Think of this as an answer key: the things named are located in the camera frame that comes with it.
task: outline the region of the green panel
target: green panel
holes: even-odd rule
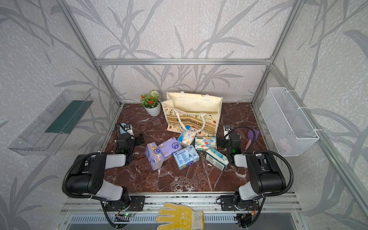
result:
[[[73,100],[47,128],[46,132],[70,134],[93,101]]]

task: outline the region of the tote bag handle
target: tote bag handle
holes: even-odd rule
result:
[[[187,128],[185,127],[185,125],[181,122],[179,112],[178,112],[178,111],[175,111],[175,113],[176,113],[176,116],[178,117],[178,120],[179,120],[179,123],[180,123],[181,127],[182,127],[185,131],[187,131],[188,133],[194,134],[194,133],[201,132],[201,131],[205,128],[205,126],[206,126],[206,117],[205,117],[205,115],[204,115],[204,114],[201,114],[201,118],[202,118],[202,121],[203,121],[202,128],[201,128],[201,129],[199,129],[199,130],[197,130],[197,131],[189,131],[189,130],[187,130]]]

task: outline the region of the leaf pattern wallpaper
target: leaf pattern wallpaper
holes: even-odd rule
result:
[[[269,58],[294,0],[68,0],[97,58]],[[265,66],[104,66],[122,102],[166,92],[250,102]]]
[[[305,3],[276,65],[368,188],[368,1]],[[259,107],[267,80],[256,101]],[[261,120],[266,134],[267,127]],[[292,190],[311,229],[368,229],[368,220],[318,144],[288,158]]]
[[[51,229],[65,203],[61,182],[78,154],[97,151],[118,104],[54,1],[0,2],[0,229]],[[9,144],[70,89],[93,103],[54,156],[21,156]]]

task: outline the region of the cartoon packaging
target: cartoon packaging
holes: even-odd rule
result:
[[[185,128],[189,131],[192,131],[192,132],[195,131],[195,128],[190,127],[189,125],[187,125]],[[179,141],[181,146],[188,147],[194,141],[195,135],[196,135],[196,133],[192,134],[190,132],[187,132],[187,131],[183,130],[183,132],[181,133],[181,135],[178,138],[178,141]]]
[[[177,151],[173,156],[180,170],[199,161],[199,155],[193,145]]]
[[[145,155],[154,171],[161,168],[164,162],[164,157],[156,143],[152,142],[147,144]]]
[[[229,164],[227,157],[212,147],[206,151],[205,159],[221,171],[225,171]]]
[[[198,151],[206,151],[210,147],[217,149],[216,137],[195,137],[195,149]]]
[[[171,137],[169,140],[159,144],[158,147],[160,148],[161,154],[165,160],[172,157],[173,153],[181,150],[181,145],[175,137]]]

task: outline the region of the white flower pot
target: white flower pot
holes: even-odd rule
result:
[[[146,108],[146,107],[144,107],[144,108],[146,109],[146,111],[149,115],[151,115],[152,117],[156,117],[160,114],[161,102],[159,102],[159,104],[154,108]]]

